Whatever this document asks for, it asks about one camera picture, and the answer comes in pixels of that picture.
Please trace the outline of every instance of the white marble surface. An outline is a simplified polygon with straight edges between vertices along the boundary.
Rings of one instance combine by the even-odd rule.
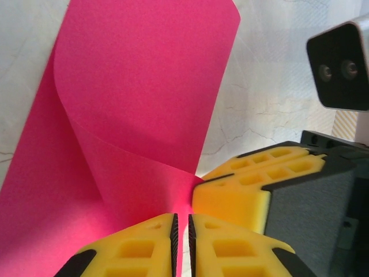
[[[69,0],[0,0],[0,185]],[[362,0],[235,0],[242,22],[219,92],[198,174],[303,129],[329,133],[306,40],[359,15]],[[190,276],[186,256],[183,276]]]

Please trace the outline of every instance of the yellow foam pad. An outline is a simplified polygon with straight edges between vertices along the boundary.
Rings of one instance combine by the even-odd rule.
[[[230,173],[239,174],[307,155],[309,151],[299,146],[275,147],[242,158],[233,157],[207,173],[202,179],[209,180]]]
[[[261,188],[321,171],[325,163],[322,157],[302,156],[200,184],[194,189],[193,210],[263,234],[270,192]]]
[[[82,248],[97,253],[81,277],[171,277],[173,218],[160,215]]]
[[[208,215],[192,215],[195,254],[191,253],[193,277],[291,277],[273,253],[280,248],[291,253],[284,242],[254,233]]]

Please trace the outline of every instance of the curled paper sheet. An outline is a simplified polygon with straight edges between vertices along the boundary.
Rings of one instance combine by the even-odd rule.
[[[71,1],[0,194],[0,276],[53,276],[165,212],[184,230],[239,20],[231,0]]]

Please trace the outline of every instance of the camera lens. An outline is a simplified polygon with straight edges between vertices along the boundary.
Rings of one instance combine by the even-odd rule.
[[[319,76],[324,82],[328,82],[332,78],[332,71],[326,65],[319,67]]]
[[[350,60],[346,60],[346,61],[343,61],[341,65],[341,71],[342,71],[342,75],[347,80],[352,80],[357,75],[357,66],[354,62]]]

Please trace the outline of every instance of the pink paper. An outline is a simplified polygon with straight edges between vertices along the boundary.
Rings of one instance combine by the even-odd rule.
[[[0,193],[0,276],[165,212],[183,231],[238,24],[231,0],[71,1]]]

